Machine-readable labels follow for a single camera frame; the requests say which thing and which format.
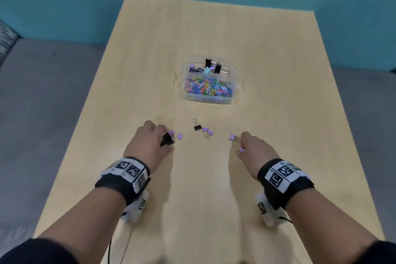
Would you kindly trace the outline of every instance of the qr code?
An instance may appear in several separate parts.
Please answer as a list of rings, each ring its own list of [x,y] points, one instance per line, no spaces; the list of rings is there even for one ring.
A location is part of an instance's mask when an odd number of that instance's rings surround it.
[[[129,162],[121,161],[114,168],[125,169],[129,165]]]
[[[280,183],[282,183],[283,178],[277,174],[276,172],[274,172],[272,174],[272,176],[270,177],[269,181],[275,186],[275,187],[279,187]]]
[[[132,164],[127,170],[126,173],[130,174],[132,177],[136,177],[140,172],[140,169],[137,168],[134,164]]]
[[[142,174],[142,175],[140,176],[140,178],[137,180],[137,183],[138,183],[138,185],[139,185],[139,188],[141,188],[141,187],[144,185],[145,181],[146,181],[145,175]]]
[[[267,209],[265,208],[263,203],[259,203],[258,206],[259,206],[259,209],[260,209],[260,212],[261,212],[262,215],[267,213]]]
[[[290,166],[291,168],[293,168],[294,170],[301,170],[300,168],[298,168],[296,165],[293,165],[292,163],[287,163],[288,166]]]
[[[277,171],[279,171],[280,174],[283,175],[284,177],[288,177],[289,175],[291,175],[294,172],[293,170],[291,170],[286,165],[278,168]]]
[[[142,199],[142,201],[140,202],[139,206],[137,207],[140,211],[143,210],[143,208],[145,207],[146,204],[146,200]]]

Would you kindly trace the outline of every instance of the patterned cushion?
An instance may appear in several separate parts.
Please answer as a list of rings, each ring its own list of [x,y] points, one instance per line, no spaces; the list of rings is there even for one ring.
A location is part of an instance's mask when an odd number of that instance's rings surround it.
[[[8,52],[18,41],[18,34],[3,21],[0,20],[0,67],[3,64]]]

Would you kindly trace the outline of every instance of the person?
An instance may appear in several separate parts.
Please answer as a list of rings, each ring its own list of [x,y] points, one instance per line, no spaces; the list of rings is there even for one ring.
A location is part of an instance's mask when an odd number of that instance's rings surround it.
[[[87,196],[38,238],[6,253],[0,264],[100,263],[125,207],[138,198],[150,174],[173,151],[173,146],[160,147],[166,131],[166,126],[146,121],[126,146],[123,159],[101,174]],[[244,151],[238,157],[250,175],[262,183],[270,204],[286,210],[314,264],[396,263],[395,244],[379,241],[341,211],[268,143],[243,132],[240,144]],[[289,176],[282,178],[279,169]]]

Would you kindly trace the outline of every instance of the white plastic device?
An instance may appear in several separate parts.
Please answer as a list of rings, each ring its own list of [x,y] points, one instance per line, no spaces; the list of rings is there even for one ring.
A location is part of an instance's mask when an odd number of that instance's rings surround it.
[[[279,217],[287,218],[285,211],[282,208],[274,210],[274,208],[268,202],[264,191],[258,193],[255,196],[255,201],[260,209],[261,216],[263,217],[267,227],[279,226],[286,222],[284,219],[279,219]]]
[[[130,221],[131,223],[136,223],[139,220],[148,199],[149,192],[147,190],[144,190],[137,201],[131,203],[125,208],[124,212],[122,213],[121,219],[125,221]]]

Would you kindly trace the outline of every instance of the person's left arm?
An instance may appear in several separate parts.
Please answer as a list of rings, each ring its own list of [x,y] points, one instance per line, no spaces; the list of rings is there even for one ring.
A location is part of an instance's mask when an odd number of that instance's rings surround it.
[[[166,126],[156,126],[153,122],[146,121],[137,129],[126,147],[124,157],[138,159],[149,170],[148,174],[153,173],[166,155],[173,151],[172,146],[160,147],[166,131]],[[46,264],[53,263],[54,260],[65,264],[100,263],[121,214],[136,197],[131,185],[122,176],[103,176],[95,189],[46,229],[38,239],[31,239],[9,251],[0,259],[0,264]]]

